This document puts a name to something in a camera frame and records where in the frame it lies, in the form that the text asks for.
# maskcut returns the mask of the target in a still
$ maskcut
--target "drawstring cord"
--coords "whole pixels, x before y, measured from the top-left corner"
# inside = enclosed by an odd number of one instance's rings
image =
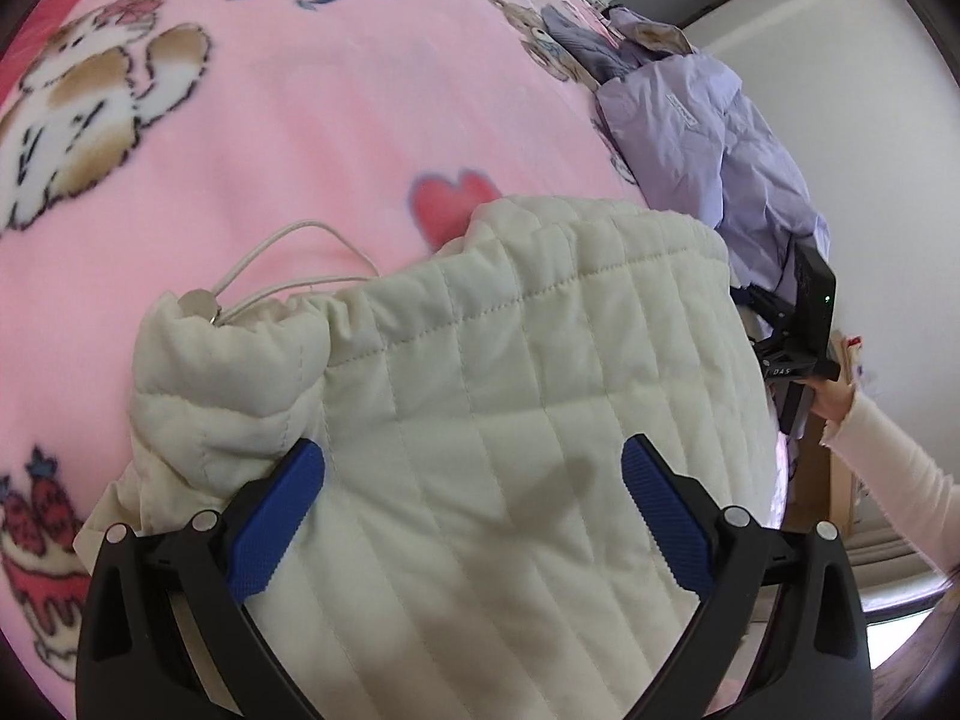
[[[263,254],[264,251],[270,248],[281,238],[288,236],[292,232],[296,232],[296,230],[304,229],[305,227],[316,227],[320,230],[325,230],[330,235],[333,235],[333,237],[335,237],[341,244],[343,244],[351,252],[356,254],[357,257],[369,265],[374,276],[309,276],[307,278],[290,279],[289,281],[284,281],[280,284],[275,284],[272,287],[267,287],[263,290],[260,290],[259,292],[250,295],[248,298],[244,298],[229,309],[224,310],[220,306],[220,303],[217,302],[217,298],[219,298],[223,291],[237,279],[237,276],[242,274],[243,271],[246,271],[253,260],[256,260],[257,257]],[[294,290],[302,287],[315,287],[320,284],[341,284],[344,282],[370,281],[376,276],[380,276],[380,271],[377,269],[376,263],[366,254],[363,254],[363,251],[359,250],[355,245],[349,242],[349,240],[347,240],[347,238],[344,237],[339,230],[318,220],[295,221],[294,223],[288,224],[286,227],[277,230],[277,232],[272,234],[272,236],[268,237],[265,241],[261,242],[256,247],[253,247],[253,249],[248,252],[240,260],[240,262],[233,266],[229,273],[220,279],[212,289],[191,290],[190,292],[186,293],[186,295],[179,300],[179,306],[181,306],[181,309],[184,311],[184,315],[187,317],[203,317],[211,324],[220,326],[227,324],[231,319],[234,319],[234,317],[237,317],[239,314],[245,312],[246,309],[253,306],[254,303],[258,303],[264,298],[270,298],[271,295],[283,292],[284,290]]]

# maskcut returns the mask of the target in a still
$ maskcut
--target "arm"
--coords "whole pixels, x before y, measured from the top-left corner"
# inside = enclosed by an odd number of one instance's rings
[[[843,458],[894,529],[944,574],[960,567],[960,485],[862,392],[811,382],[823,444]]]

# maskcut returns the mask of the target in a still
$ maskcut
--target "quilted fabric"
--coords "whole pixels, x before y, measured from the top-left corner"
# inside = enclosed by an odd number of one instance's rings
[[[136,459],[78,551],[117,519],[222,507],[310,437],[328,481],[248,608],[321,713],[621,717],[696,603],[623,487],[625,437],[720,505],[770,508],[774,430],[729,278],[690,218],[502,199],[424,264],[229,326],[165,295],[134,356]]]

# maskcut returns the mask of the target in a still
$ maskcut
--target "bed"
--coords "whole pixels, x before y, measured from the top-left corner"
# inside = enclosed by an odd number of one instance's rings
[[[131,458],[130,360],[159,295],[300,218],[395,274],[502,196],[645,205],[544,40],[549,4],[605,33],[580,0],[42,0],[18,28],[0,60],[0,631],[62,715],[88,581],[73,541]],[[354,269],[301,236],[231,289]],[[769,467],[756,514],[779,524],[782,442]]]

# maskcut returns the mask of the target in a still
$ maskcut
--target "red heart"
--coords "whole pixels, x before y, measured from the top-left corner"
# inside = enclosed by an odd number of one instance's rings
[[[478,205],[502,196],[488,177],[464,170],[456,184],[440,175],[419,178],[410,194],[410,206],[426,241],[436,251],[467,232]]]

